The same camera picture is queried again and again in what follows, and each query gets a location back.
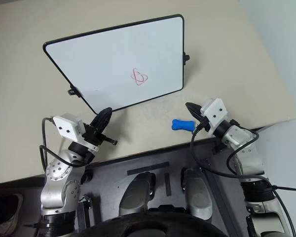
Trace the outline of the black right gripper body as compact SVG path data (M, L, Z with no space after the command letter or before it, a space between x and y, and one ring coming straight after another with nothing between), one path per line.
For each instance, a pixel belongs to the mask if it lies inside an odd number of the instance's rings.
M199 121L199 124L197 125L196 129L198 131L204 129L206 132L209 132L210 130L210 125L209 125L209 120L206 116L201 115L200 113L196 114L196 118Z

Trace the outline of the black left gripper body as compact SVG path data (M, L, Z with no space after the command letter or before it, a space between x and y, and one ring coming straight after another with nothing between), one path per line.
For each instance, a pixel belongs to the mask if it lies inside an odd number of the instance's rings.
M84 124L85 133L82 134L83 139L95 146L101 145L104 141L117 145L118 141L111 139L103 134L105 126L91 126L89 124Z

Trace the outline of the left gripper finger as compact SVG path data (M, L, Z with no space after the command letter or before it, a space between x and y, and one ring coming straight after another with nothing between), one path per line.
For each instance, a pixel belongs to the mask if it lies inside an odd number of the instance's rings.
M98 131L104 131L112 116L112 110L102 110L98 114Z
M107 126L112 116L112 108L108 107L100 111L91 121L90 126Z

